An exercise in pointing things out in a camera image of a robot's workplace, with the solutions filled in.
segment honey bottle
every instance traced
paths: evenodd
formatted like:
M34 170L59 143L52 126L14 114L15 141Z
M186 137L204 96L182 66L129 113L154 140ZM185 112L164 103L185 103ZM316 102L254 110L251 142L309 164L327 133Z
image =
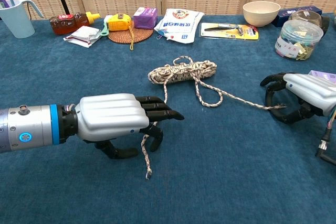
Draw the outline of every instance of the honey bottle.
M86 12L75 13L74 15L58 15L50 18L49 21L54 33L61 35L76 31L81 26L89 26L97 18L100 18L99 13L91 14L90 12Z

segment round rattan mat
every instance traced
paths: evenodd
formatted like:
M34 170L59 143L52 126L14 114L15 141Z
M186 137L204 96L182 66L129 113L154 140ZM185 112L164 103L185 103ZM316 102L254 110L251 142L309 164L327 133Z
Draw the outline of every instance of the round rattan mat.
M134 28L134 22L132 21L132 30L134 32L134 43L141 42L148 39L153 34L153 29L137 29ZM116 43L130 44L132 41L131 32L126 31L110 31L109 39Z

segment silver robotic hand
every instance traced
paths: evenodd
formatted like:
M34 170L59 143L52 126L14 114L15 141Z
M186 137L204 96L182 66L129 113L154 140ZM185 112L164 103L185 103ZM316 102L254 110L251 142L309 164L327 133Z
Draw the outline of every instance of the silver robotic hand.
M295 94L300 109L290 114L282 114L280 110L272 109L270 113L278 120L290 124L313 115L328 117L327 127L321 139L316 156L336 165L336 160L324 153L330 142L332 123L336 115L336 84L326 79L298 73L278 73L267 76L261 83L265 86L272 82L266 90L266 106L272 106L275 91L287 89Z
M117 149L110 140L140 132L154 137L151 151L155 151L163 132L152 122L165 119L184 117L157 97L132 94L84 97L74 110L68 105L21 105L0 110L0 153L57 145L77 134L109 158L128 158L137 155L137 149Z

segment beige bowl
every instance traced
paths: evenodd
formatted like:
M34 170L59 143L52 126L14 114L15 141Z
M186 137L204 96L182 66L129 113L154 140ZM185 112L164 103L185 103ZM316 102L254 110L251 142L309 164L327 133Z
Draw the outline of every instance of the beige bowl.
M269 1L254 1L243 5L245 20L253 26L266 26L277 16L281 6Z

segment table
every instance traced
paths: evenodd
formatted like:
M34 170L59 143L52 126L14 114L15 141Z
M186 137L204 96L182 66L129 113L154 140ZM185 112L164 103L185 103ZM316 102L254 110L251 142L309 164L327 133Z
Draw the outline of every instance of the table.
M201 22L245 23L242 16L204 16ZM180 55L217 63L206 83L260 104L265 88L259 83L269 74L336 72L332 23L304 62L275 53L281 28L272 24L259 29L258 41L204 39L197 32L195 42L184 45L157 40L154 33L134 51L107 38L89 49L64 42L47 20L33 26L33 36L15 39L0 22L1 108L78 103L81 97L122 92L163 98L162 86L147 74ZM102 28L102 19L94 27ZM314 156L326 118L284 125L230 98L209 109L199 103L192 81L169 85L168 93L168 105L185 120L160 123L164 140L150 153L150 180L144 178L141 134L113 141L139 149L125 160L108 159L76 136L57 146L4 153L0 222L334 222L336 167ZM211 90L201 94L207 102L218 99ZM336 157L332 138L328 153Z

